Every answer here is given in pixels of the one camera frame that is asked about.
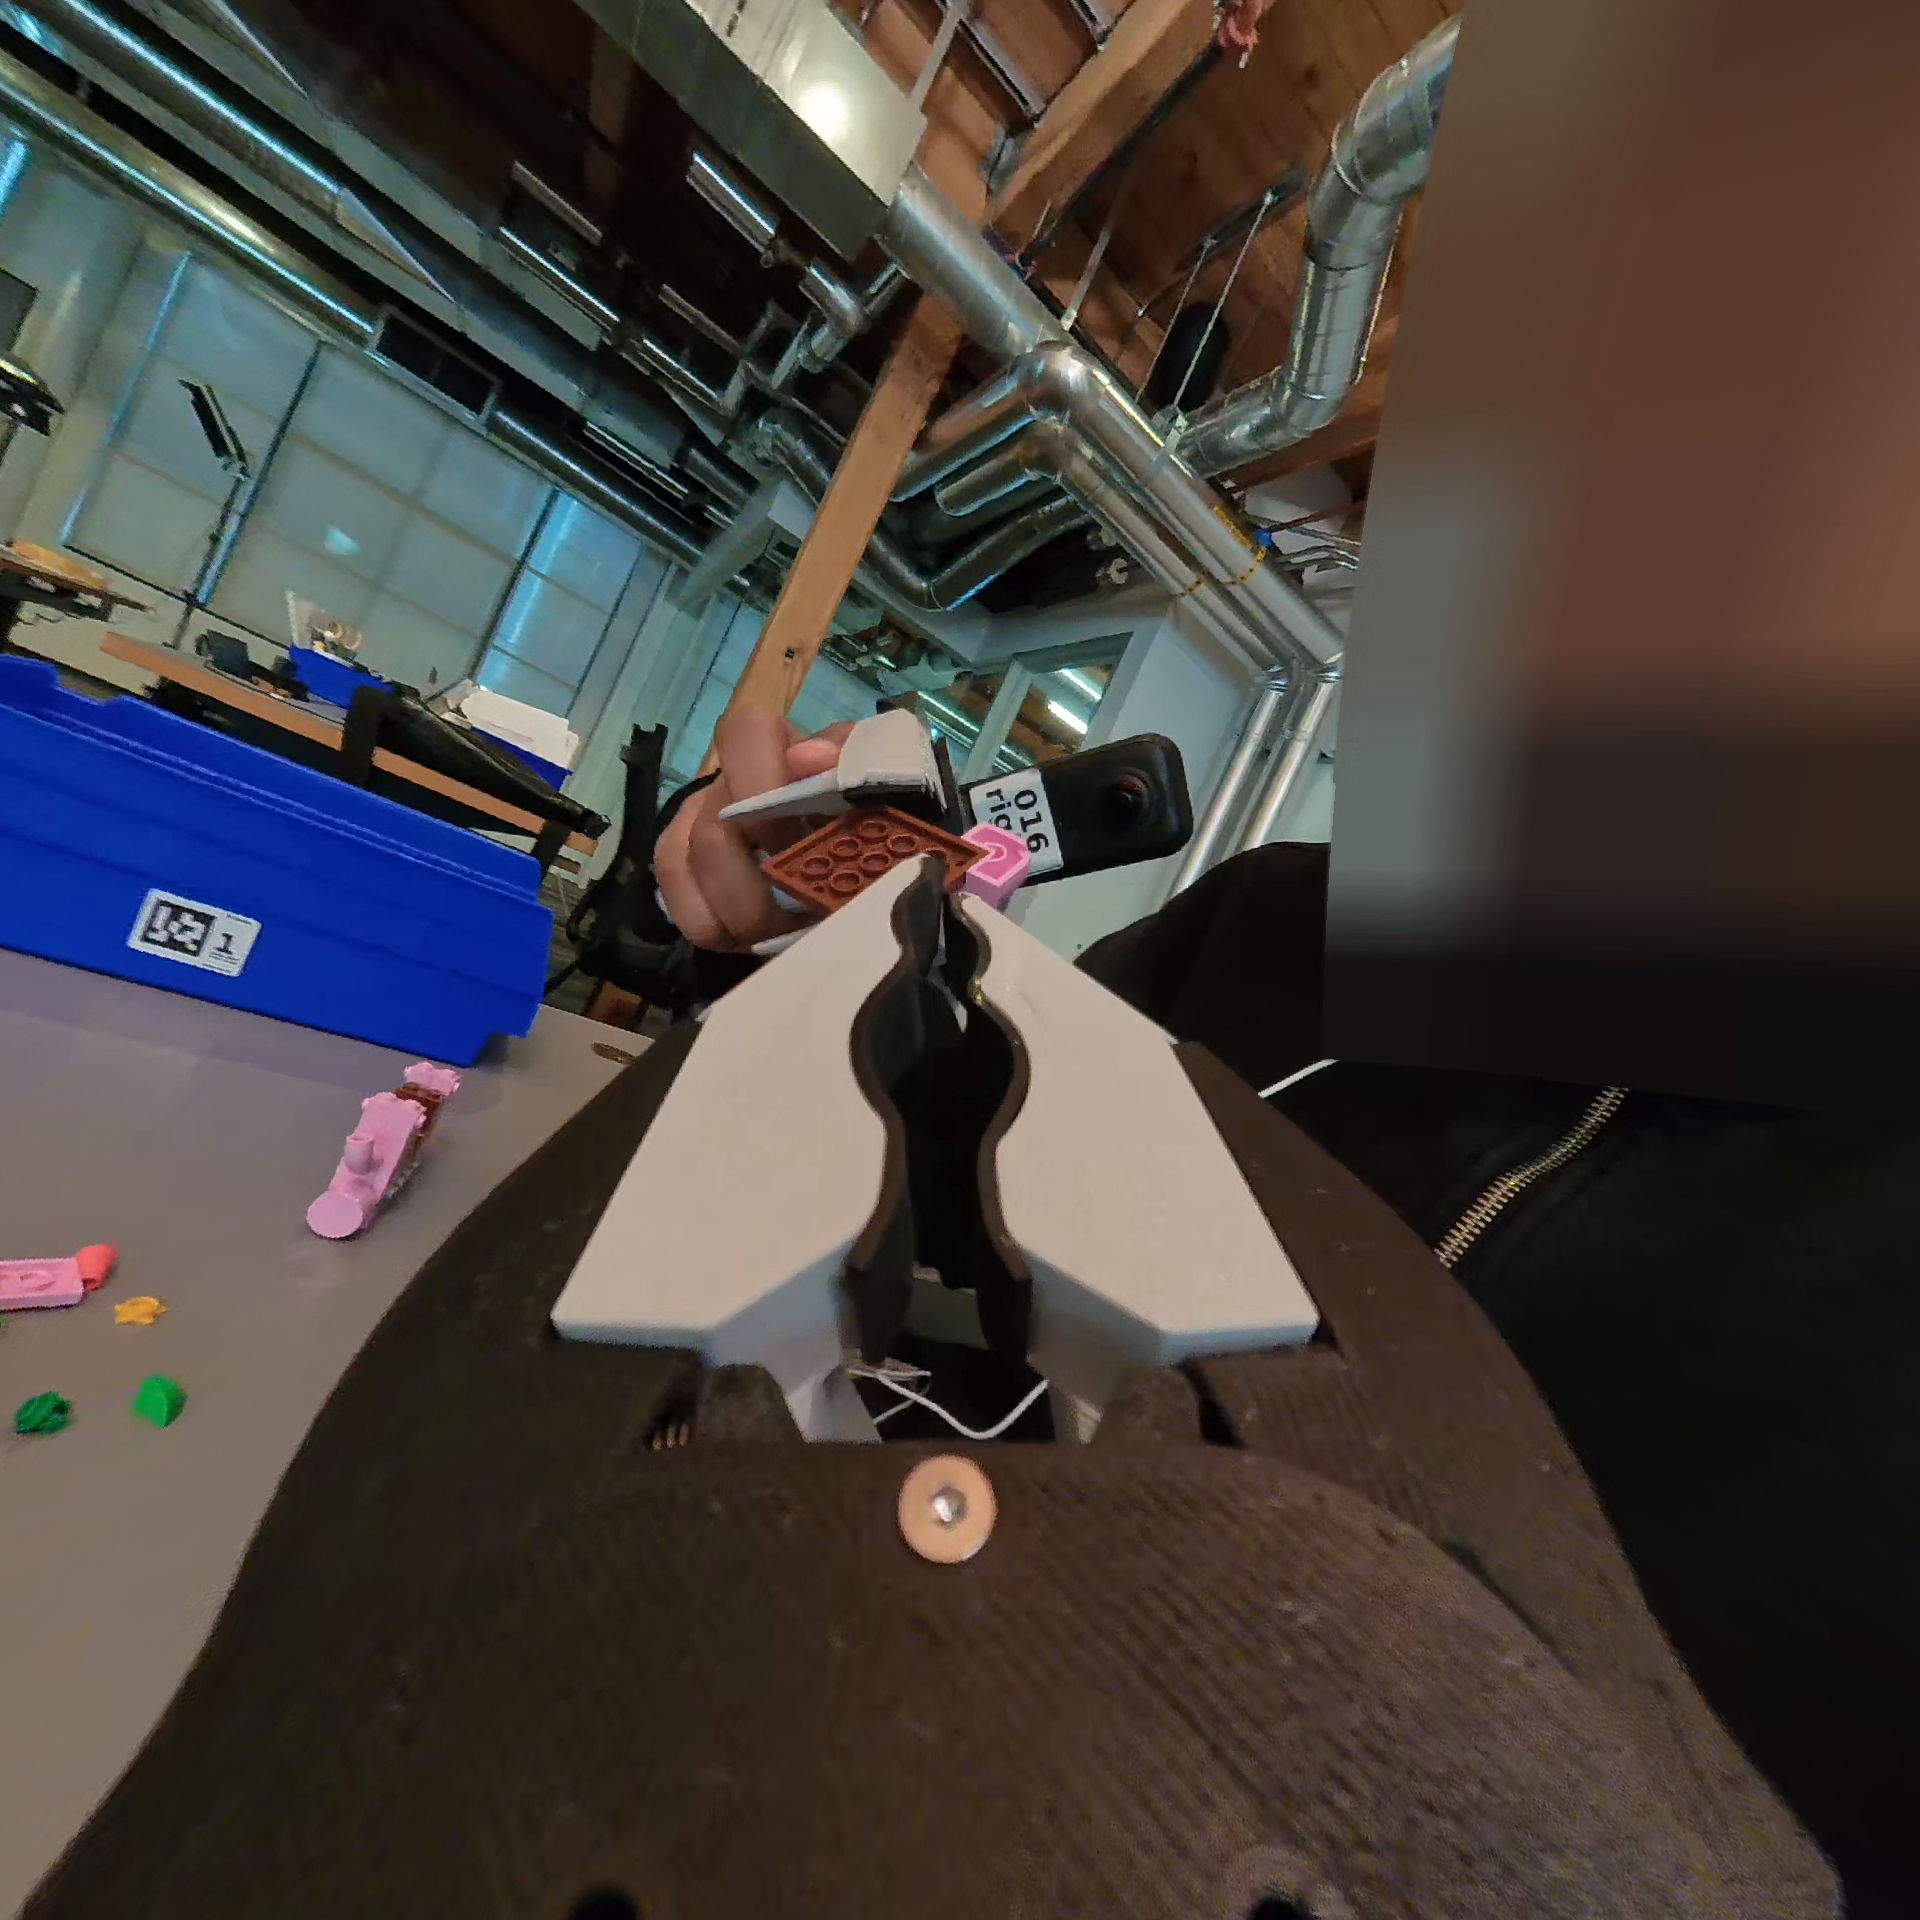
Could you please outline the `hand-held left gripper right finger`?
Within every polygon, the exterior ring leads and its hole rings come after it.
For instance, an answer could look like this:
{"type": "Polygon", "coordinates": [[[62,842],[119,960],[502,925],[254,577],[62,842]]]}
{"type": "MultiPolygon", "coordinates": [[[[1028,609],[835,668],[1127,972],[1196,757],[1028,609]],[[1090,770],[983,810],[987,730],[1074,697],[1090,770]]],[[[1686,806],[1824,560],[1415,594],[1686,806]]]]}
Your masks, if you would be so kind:
{"type": "Polygon", "coordinates": [[[928,985],[928,1271],[1086,1443],[1124,1380],[1307,1346],[1321,1310],[1162,1026],[972,896],[928,985]]]}

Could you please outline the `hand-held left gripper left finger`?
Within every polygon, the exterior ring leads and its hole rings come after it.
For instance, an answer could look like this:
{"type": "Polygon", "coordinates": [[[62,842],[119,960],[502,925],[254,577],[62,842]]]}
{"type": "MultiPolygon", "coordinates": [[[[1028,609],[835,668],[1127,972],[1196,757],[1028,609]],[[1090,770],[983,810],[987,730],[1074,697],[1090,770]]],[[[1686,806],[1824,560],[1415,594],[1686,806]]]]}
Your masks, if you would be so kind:
{"type": "Polygon", "coordinates": [[[551,1310],[565,1339],[752,1364],[808,1439],[883,1430],[916,1267],[902,1081],[925,1062],[946,886],[907,861],[722,997],[551,1310]]]}

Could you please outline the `brown toy brick plate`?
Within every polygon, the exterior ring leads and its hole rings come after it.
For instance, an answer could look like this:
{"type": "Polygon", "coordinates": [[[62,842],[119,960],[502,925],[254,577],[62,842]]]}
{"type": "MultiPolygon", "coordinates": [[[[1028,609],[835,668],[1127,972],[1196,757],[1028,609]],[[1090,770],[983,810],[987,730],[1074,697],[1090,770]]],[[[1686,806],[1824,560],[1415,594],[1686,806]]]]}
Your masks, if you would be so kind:
{"type": "Polygon", "coordinates": [[[934,857],[956,891],[986,847],[897,806],[853,806],[765,864],[771,888],[795,909],[834,915],[900,866],[934,857]]]}

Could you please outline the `person's right hand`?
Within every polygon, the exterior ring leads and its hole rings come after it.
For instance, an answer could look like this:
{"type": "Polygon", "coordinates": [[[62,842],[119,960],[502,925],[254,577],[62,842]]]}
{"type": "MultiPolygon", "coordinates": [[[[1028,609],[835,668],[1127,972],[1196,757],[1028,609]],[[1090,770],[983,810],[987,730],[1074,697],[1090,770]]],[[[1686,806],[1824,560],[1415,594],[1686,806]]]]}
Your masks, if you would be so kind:
{"type": "Polygon", "coordinates": [[[722,763],[713,780],[681,805],[655,851],[659,893],[675,928],[690,943],[745,952],[777,893],[765,864],[825,819],[761,825],[720,823],[733,802],[828,770],[856,722],[803,735],[784,716],[740,716],[722,735],[722,763]]]}

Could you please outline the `black office chair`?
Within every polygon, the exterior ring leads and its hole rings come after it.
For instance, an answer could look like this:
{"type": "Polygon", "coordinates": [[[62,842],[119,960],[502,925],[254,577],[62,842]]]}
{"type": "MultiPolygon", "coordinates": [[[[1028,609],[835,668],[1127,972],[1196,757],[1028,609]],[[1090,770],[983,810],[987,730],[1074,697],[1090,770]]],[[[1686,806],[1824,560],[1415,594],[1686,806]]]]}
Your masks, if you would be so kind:
{"type": "Polygon", "coordinates": [[[646,1014],[685,1019],[697,1006],[697,967],[685,936],[670,929],[659,902],[655,851],[664,829],[661,775],[671,730],[636,724],[621,751],[623,794],[613,855],[582,902],[558,922],[564,964],[545,997],[572,982],[589,986],[589,1017],[628,1022],[646,1014]]]}

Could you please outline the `pink toy brick assembly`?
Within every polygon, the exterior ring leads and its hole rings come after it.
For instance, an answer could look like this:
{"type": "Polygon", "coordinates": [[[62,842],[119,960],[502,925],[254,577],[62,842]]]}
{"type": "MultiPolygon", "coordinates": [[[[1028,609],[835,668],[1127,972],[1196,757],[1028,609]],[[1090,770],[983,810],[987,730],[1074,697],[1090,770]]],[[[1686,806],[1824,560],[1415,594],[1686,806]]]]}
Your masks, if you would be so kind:
{"type": "Polygon", "coordinates": [[[463,1074],[418,1062],[396,1089],[371,1095],[325,1193],[307,1208],[307,1227],[321,1239],[352,1239],[377,1222],[411,1182],[428,1139],[463,1074]]]}

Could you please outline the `white boxes stack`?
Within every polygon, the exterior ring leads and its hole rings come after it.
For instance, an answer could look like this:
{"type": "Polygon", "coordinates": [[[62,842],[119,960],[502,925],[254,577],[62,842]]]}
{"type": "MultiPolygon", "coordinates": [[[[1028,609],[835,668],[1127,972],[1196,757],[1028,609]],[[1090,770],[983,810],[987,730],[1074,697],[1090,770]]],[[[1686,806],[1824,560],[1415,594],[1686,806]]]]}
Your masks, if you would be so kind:
{"type": "Polygon", "coordinates": [[[545,707],[523,703],[477,681],[456,683],[448,712],[472,733],[483,735],[504,752],[532,767],[545,784],[564,785],[572,778],[582,736],[565,716],[545,707]]]}

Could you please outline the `wooden work desk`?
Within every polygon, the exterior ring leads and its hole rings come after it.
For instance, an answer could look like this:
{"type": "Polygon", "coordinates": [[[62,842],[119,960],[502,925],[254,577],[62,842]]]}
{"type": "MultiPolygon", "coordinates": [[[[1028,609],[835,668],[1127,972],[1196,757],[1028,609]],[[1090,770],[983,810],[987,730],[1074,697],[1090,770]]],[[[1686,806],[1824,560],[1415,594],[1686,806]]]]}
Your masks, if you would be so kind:
{"type": "Polygon", "coordinates": [[[186,689],[204,703],[247,715],[249,722],[271,727],[284,739],[305,739],[311,751],[325,754],[325,767],[334,778],[371,789],[374,778],[384,775],[411,792],[409,805],[418,805],[418,794],[433,794],[441,806],[459,806],[463,815],[493,823],[497,829],[529,837],[544,868],[551,868],[553,861],[577,866],[599,847],[596,833],[564,829],[560,823],[535,806],[523,806],[508,796],[490,794],[482,785],[454,778],[446,770],[409,760],[393,748],[382,745],[378,722],[374,716],[378,700],[362,700],[361,707],[366,715],[361,720],[338,720],[325,716],[311,707],[292,703],[258,683],[240,681],[198,657],[188,657],[180,650],[150,639],[105,631],[100,636],[100,650],[116,662],[146,672],[158,683],[186,689]]]}

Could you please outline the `blue plastic bin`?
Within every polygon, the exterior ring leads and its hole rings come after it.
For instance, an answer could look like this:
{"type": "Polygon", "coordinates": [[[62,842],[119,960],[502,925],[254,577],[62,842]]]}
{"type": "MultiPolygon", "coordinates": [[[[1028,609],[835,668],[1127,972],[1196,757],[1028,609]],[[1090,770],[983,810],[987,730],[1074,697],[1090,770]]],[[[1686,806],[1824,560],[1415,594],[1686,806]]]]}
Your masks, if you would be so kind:
{"type": "Polygon", "coordinates": [[[143,699],[3,659],[3,946],[477,1064],[535,1026],[540,866],[143,699]]]}

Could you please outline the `person's black zip jacket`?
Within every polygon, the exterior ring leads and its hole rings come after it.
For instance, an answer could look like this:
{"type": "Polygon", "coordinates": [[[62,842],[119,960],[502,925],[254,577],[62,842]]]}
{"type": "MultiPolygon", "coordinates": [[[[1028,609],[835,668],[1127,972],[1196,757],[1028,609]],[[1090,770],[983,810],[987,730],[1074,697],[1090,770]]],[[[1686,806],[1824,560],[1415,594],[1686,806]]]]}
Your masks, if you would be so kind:
{"type": "Polygon", "coordinates": [[[1915,1914],[1915,1081],[1779,1108],[1338,1055],[1328,847],[1079,967],[1351,1167],[1491,1317],[1685,1666],[1839,1871],[1915,1914]]]}

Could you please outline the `pink and red toy piece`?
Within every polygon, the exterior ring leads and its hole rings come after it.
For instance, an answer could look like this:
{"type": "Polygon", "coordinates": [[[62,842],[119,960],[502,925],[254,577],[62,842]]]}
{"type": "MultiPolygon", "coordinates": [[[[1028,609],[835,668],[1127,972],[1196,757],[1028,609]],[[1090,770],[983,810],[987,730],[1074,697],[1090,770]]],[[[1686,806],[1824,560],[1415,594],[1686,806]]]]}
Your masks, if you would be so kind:
{"type": "Polygon", "coordinates": [[[96,1240],[71,1256],[23,1256],[0,1265],[3,1312],[73,1308],[108,1283],[119,1248],[96,1240]]]}

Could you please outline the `black stand with panel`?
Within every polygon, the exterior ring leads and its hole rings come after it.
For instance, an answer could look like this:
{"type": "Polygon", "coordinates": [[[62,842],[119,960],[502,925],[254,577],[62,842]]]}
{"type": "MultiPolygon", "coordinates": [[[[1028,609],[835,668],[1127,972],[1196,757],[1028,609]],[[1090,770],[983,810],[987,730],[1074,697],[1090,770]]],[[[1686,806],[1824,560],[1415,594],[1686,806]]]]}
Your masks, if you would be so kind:
{"type": "Polygon", "coordinates": [[[240,432],[235,428],[221,402],[221,395],[211,387],[211,382],[195,380],[195,378],[182,378],[180,387],[186,389],[186,397],[194,407],[194,418],[204,433],[204,442],[213,463],[227,477],[227,495],[209,532],[204,562],[198,566],[194,586],[186,587],[182,611],[167,639],[170,650],[182,648],[188,636],[188,626],[206,609],[209,596],[217,587],[220,573],[227,566],[227,551],[229,551],[233,536],[236,533],[243,508],[247,503],[247,495],[252,492],[252,458],[247,455],[247,446],[243,445],[240,432]]]}

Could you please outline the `wooden support post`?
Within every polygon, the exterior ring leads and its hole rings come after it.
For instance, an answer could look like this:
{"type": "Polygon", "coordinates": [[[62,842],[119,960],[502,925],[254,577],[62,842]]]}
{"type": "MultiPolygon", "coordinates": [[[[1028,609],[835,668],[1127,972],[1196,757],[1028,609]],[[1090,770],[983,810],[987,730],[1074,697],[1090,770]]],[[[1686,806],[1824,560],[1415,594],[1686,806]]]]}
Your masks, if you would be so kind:
{"type": "Polygon", "coordinates": [[[700,774],[722,763],[740,716],[788,716],[810,676],[856,562],[921,437],[961,342],[961,323],[925,292],[876,378],[752,657],[722,709],[700,774]]]}

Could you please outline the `silver round ventilation duct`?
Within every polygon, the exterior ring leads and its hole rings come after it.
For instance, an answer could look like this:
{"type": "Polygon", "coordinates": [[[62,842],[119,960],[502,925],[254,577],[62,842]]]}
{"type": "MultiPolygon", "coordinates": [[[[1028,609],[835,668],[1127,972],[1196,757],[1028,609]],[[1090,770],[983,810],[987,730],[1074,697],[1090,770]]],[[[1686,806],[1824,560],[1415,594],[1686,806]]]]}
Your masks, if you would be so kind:
{"type": "Polygon", "coordinates": [[[1308,192],[1283,363],[1162,433],[1115,374],[1053,320],[983,229],[912,163],[885,211],[888,257],[1004,359],[936,418],[894,497],[954,510],[992,497],[1000,468],[1042,472],[1265,666],[1263,697],[1186,851],[1173,891],[1270,846],[1308,784],[1340,703],[1343,631],[1270,562],[1213,477],[1330,427],[1365,364],[1407,201],[1425,185],[1460,17],[1389,64],[1333,132],[1308,192]]]}

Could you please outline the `rectangular metal air duct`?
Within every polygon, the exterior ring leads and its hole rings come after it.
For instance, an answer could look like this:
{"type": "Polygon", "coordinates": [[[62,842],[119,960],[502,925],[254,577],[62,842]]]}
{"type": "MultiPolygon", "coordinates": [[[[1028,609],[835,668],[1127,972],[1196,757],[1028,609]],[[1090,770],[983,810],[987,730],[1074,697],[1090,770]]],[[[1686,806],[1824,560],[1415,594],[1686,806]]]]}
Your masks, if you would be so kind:
{"type": "Polygon", "coordinates": [[[586,1],[585,13],[840,258],[883,229],[925,112],[828,1],[586,1]]]}

